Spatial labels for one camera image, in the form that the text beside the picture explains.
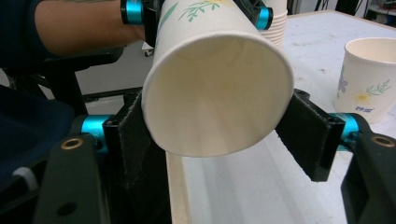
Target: white surface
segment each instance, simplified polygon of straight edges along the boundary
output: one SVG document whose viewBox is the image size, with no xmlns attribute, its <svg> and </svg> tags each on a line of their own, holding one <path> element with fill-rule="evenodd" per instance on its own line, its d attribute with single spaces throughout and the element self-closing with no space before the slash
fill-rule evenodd
<svg viewBox="0 0 396 224">
<path fill-rule="evenodd" d="M 396 36 L 396 31 L 333 12 L 288 19 L 283 48 L 295 72 L 296 88 L 309 92 L 325 111 L 334 112 L 345 43 L 375 35 Z M 373 130 L 395 138 L 395 113 L 393 108 L 383 122 L 372 125 Z M 179 158 L 184 175 L 169 178 L 171 183 L 185 178 L 185 186 L 171 185 L 171 196 L 187 191 L 184 200 L 190 208 L 185 215 L 194 224 L 344 224 L 340 184 L 350 157 L 348 152 L 337 152 L 329 181 L 313 183 L 273 132 L 256 146 L 232 155 Z M 176 198 L 171 200 L 174 214 L 184 211 L 177 208 Z M 180 214 L 174 216 L 174 223 L 183 223 L 177 217 Z"/>
<path fill-rule="evenodd" d="M 300 1 L 300 8 L 297 11 L 297 13 L 300 14 L 306 12 L 313 12 L 315 10 L 315 6 L 317 5 L 318 0 L 294 0 L 294 1 Z M 371 0 L 363 0 L 361 2 L 361 6 L 357 8 L 358 11 L 356 12 L 355 16 L 360 18 L 364 17 L 367 1 L 371 2 Z M 338 0 L 329 0 L 328 7 L 324 9 L 335 10 L 335 7 L 337 6 L 337 2 Z"/>
</svg>

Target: blue metal connector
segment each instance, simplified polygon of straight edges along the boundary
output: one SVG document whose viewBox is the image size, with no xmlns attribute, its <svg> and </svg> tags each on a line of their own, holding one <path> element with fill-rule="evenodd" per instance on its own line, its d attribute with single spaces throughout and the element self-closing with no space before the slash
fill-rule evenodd
<svg viewBox="0 0 396 224">
<path fill-rule="evenodd" d="M 98 150 L 98 153 L 107 154 L 105 132 L 103 131 L 102 124 L 109 118 L 110 115 L 89 115 L 85 118 L 81 127 L 82 133 L 90 133 L 96 140 L 101 142 L 103 147 Z"/>
<path fill-rule="evenodd" d="M 260 7 L 261 12 L 257 19 L 256 28 L 258 30 L 266 30 L 271 26 L 272 9 L 268 7 Z"/>
<path fill-rule="evenodd" d="M 125 10 L 128 24 L 143 25 L 141 0 L 127 0 Z"/>
<path fill-rule="evenodd" d="M 340 145 L 337 150 L 351 150 L 350 144 L 355 142 L 356 133 L 360 131 L 358 122 L 350 114 L 333 113 L 330 115 L 342 119 L 346 123 L 343 133 L 341 134 L 341 142 L 343 144 Z"/>
</svg>

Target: person's arm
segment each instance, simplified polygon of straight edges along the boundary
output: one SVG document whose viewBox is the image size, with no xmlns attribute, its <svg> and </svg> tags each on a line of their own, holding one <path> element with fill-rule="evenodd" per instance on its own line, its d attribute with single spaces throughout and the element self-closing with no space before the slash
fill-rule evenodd
<svg viewBox="0 0 396 224">
<path fill-rule="evenodd" d="M 144 28 L 125 25 L 120 0 L 45 0 L 35 9 L 35 27 L 44 47 L 67 56 L 122 47 L 144 40 Z"/>
</svg>

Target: cable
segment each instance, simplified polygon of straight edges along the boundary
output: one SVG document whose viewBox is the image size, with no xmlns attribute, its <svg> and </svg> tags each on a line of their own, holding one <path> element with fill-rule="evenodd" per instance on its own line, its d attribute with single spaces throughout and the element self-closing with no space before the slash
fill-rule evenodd
<svg viewBox="0 0 396 224">
<path fill-rule="evenodd" d="M 369 8 L 369 0 L 367 0 L 366 1 L 366 8 L 364 9 L 364 15 L 363 15 L 363 18 L 365 19 L 366 17 L 367 17 L 367 9 Z"/>
<path fill-rule="evenodd" d="M 318 0 L 318 1 L 317 1 L 317 5 L 315 6 L 315 11 L 318 11 L 318 10 L 319 10 L 320 4 L 321 4 L 321 0 Z"/>
<path fill-rule="evenodd" d="M 324 9 L 325 6 L 326 6 L 326 9 L 327 9 L 328 5 L 329 5 L 329 0 L 325 0 L 323 2 L 323 4 L 322 4 L 322 10 Z"/>
<path fill-rule="evenodd" d="M 360 0 L 359 1 L 359 3 L 358 3 L 358 6 L 356 7 L 356 10 L 355 10 L 355 14 L 353 14 L 354 16 L 356 16 L 356 13 L 359 11 L 359 8 L 361 7 L 361 2 L 362 2 L 363 0 Z"/>
</svg>

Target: blue fabric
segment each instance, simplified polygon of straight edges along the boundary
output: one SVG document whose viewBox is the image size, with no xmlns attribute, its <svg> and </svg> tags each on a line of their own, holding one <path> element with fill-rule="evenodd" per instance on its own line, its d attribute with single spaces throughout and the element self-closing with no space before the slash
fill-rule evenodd
<svg viewBox="0 0 396 224">
<path fill-rule="evenodd" d="M 53 57 L 35 28 L 41 0 L 0 0 L 0 67 L 21 68 Z"/>
<path fill-rule="evenodd" d="M 0 85 L 0 190 L 12 172 L 46 155 L 70 129 L 73 109 Z"/>
</svg>

